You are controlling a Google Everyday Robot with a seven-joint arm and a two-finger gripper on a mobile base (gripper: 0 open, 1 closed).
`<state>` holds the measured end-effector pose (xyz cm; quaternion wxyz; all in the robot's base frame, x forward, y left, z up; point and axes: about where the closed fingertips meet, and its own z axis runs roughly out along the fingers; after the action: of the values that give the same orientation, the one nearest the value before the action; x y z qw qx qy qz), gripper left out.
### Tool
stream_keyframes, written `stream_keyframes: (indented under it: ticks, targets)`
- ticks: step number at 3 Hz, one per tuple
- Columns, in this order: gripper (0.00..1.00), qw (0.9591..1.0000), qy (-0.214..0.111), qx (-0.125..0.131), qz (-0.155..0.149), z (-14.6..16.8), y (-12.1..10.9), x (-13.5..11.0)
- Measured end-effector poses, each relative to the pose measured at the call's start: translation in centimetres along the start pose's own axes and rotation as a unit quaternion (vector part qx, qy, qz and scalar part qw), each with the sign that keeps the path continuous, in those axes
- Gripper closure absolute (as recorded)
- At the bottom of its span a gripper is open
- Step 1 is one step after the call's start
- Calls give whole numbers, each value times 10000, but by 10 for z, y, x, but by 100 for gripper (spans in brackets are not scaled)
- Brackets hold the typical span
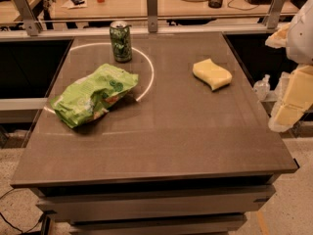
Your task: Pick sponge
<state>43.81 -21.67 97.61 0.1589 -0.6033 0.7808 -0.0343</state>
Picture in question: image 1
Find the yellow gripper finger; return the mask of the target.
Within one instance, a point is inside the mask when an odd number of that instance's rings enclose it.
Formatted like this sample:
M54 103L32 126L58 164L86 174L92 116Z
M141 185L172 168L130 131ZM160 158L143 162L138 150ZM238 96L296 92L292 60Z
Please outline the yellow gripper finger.
M279 49L287 46L287 35L290 29L290 23L280 27L276 32L271 34L265 41L265 45L271 48Z
M299 65L289 75L282 99L274 105L268 126L272 131L291 129L313 105L313 67Z

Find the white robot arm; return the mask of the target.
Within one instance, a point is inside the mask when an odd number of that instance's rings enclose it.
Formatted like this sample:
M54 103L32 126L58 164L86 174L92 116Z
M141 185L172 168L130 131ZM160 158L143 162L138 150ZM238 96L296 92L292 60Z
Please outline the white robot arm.
M313 0L307 0L291 22L268 37L265 44L285 47L288 59L297 63L268 123L272 131L285 132L313 105Z

